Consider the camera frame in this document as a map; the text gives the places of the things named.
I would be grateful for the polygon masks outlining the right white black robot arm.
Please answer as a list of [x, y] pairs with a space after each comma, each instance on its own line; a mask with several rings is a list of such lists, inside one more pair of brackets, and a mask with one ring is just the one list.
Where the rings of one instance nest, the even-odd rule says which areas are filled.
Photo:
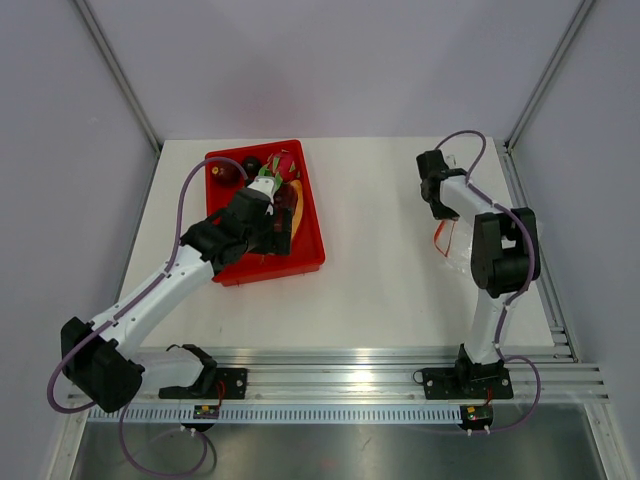
[[513, 397], [500, 350], [517, 299], [540, 275], [535, 213], [506, 208], [449, 167], [439, 150], [420, 154], [421, 196], [437, 220], [463, 220], [472, 230], [470, 271], [478, 288], [473, 323], [451, 367], [419, 371], [428, 400], [506, 400]]

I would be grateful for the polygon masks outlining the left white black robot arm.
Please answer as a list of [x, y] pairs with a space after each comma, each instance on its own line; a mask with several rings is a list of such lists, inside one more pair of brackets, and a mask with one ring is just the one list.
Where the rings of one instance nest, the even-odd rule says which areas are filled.
[[276, 190], [274, 181], [255, 178], [227, 207], [180, 236], [163, 267], [124, 300], [90, 322], [67, 321], [61, 329], [62, 360], [54, 372], [107, 413], [129, 404], [143, 387], [167, 398], [220, 393], [217, 363], [202, 349], [185, 345], [147, 357], [138, 350], [184, 299], [246, 254], [288, 254], [290, 222], [276, 225]]

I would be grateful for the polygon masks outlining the clear orange zip top bag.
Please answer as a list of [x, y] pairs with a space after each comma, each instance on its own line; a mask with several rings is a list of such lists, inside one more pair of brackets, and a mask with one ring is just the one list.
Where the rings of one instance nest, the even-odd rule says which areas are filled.
[[433, 247], [447, 270], [471, 275], [472, 227], [464, 220], [439, 220]]

